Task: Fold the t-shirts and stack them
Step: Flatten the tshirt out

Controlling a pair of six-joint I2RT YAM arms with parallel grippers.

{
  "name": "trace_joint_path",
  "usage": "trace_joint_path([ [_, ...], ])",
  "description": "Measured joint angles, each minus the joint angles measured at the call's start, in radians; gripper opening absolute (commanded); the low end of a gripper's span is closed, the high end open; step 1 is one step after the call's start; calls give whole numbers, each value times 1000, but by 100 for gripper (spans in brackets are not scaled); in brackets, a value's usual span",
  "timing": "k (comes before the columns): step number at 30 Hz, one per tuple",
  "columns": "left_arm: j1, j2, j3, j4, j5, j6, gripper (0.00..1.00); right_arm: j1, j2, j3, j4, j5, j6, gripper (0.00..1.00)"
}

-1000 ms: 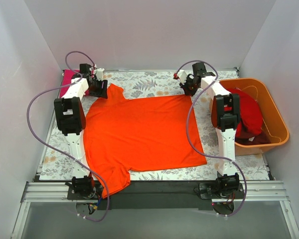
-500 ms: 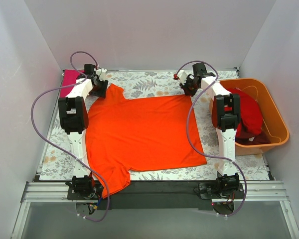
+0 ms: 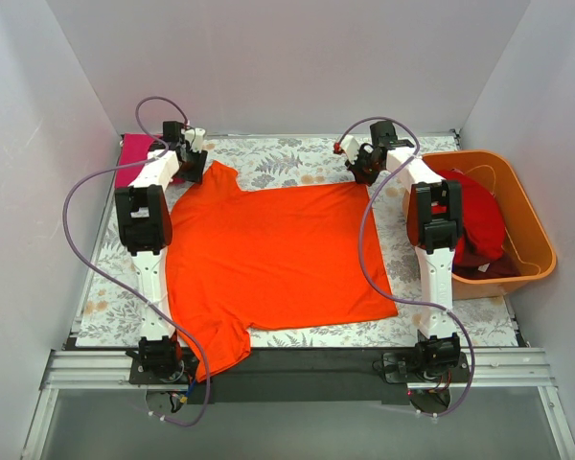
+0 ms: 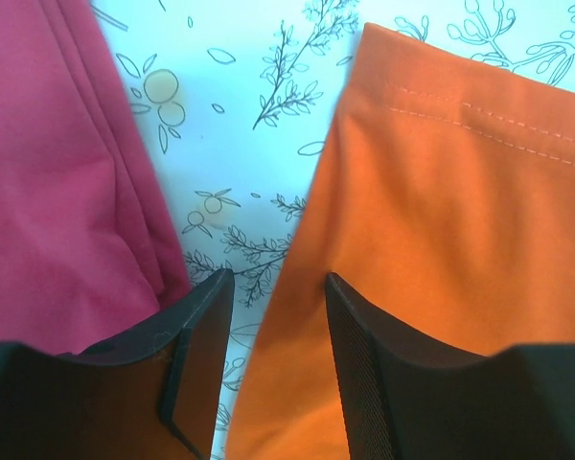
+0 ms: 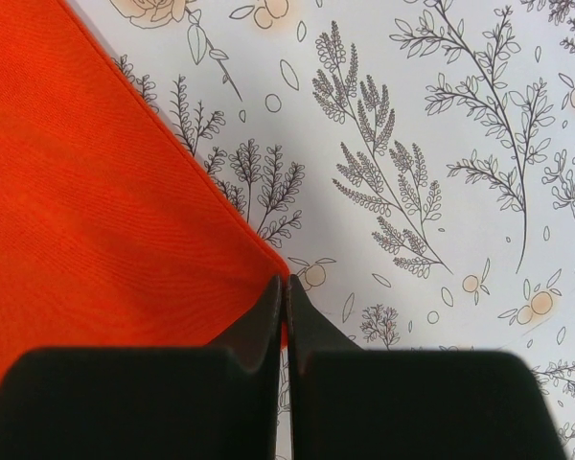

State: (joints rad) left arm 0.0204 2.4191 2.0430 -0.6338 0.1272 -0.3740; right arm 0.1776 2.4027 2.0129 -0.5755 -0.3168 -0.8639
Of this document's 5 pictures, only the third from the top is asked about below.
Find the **orange t-shirt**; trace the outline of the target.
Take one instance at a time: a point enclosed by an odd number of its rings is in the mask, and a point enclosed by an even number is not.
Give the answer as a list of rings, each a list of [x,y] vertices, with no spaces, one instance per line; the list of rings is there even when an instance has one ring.
[[[245,191],[214,163],[172,208],[172,319],[204,380],[246,359],[250,331],[393,317],[367,189],[355,182]]]

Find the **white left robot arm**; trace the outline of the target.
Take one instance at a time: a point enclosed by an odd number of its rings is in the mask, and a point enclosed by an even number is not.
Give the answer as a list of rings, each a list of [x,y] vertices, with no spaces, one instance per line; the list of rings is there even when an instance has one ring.
[[[119,237],[133,262],[137,291],[151,302],[142,309],[141,338],[131,356],[141,372],[167,383],[190,383],[194,371],[175,326],[166,320],[171,316],[166,258],[173,240],[166,190],[173,180],[202,181],[205,137],[203,128],[165,122],[160,139],[147,147],[149,162],[114,194]]]

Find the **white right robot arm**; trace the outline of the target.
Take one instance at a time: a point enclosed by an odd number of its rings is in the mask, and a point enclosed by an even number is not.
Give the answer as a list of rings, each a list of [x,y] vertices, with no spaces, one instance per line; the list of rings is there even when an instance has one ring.
[[[425,163],[413,132],[407,139],[399,137],[397,128],[404,124],[374,116],[354,126],[366,122],[369,143],[359,143],[348,127],[333,149],[346,156],[345,166],[358,184],[371,186],[381,172],[389,171],[407,191],[406,233],[418,260],[422,290],[420,301],[402,300],[404,305],[423,308],[417,343],[402,356],[386,356],[384,366],[390,379],[412,374],[428,381],[448,381],[461,355],[459,326],[451,316],[452,266],[463,234],[461,185]]]

